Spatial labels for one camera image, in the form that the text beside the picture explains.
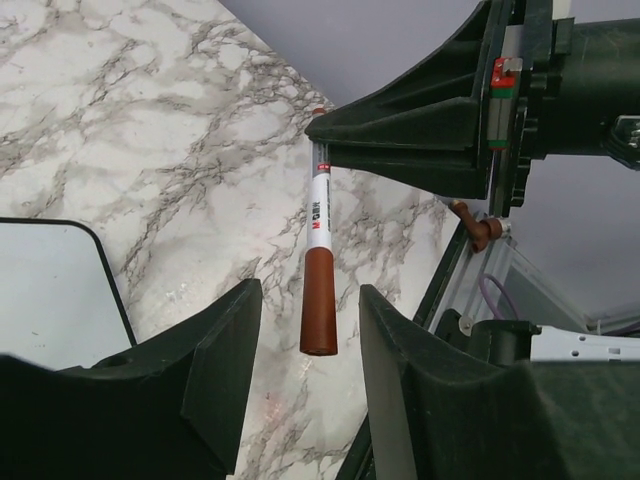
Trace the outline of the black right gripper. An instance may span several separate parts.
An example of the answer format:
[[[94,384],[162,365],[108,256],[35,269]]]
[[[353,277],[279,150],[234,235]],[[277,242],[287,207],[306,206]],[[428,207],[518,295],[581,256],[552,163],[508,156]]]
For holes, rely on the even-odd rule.
[[[550,1],[506,1],[513,47],[494,60],[491,87],[510,125],[495,148],[489,213],[506,217],[524,203],[531,164],[548,155],[608,156],[639,168],[639,21],[556,19]]]

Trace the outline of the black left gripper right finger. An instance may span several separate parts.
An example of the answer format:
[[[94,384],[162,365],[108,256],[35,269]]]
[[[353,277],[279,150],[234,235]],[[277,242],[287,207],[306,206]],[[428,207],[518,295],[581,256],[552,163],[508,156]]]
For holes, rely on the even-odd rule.
[[[360,290],[380,479],[635,479],[639,366],[520,361],[500,368]]]

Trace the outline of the red capped whiteboard marker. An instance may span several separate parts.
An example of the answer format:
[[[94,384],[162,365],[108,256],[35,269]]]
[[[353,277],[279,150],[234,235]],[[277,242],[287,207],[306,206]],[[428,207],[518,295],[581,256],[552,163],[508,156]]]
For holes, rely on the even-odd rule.
[[[331,163],[328,147],[314,140],[310,142],[300,351],[310,356],[335,356],[338,353]]]

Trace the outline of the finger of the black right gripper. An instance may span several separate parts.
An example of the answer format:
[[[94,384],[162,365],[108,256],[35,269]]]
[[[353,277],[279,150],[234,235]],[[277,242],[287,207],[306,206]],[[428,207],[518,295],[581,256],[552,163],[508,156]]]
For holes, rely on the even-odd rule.
[[[486,68],[495,4],[482,1],[428,57],[378,91],[311,122],[336,167],[446,197],[483,199],[488,160]]]

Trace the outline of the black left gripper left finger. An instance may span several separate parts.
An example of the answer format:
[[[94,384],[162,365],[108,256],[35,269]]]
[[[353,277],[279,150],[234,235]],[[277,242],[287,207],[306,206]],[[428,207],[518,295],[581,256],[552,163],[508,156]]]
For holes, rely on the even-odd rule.
[[[90,368],[1,359],[5,479],[223,479],[237,464],[261,322],[246,279]]]

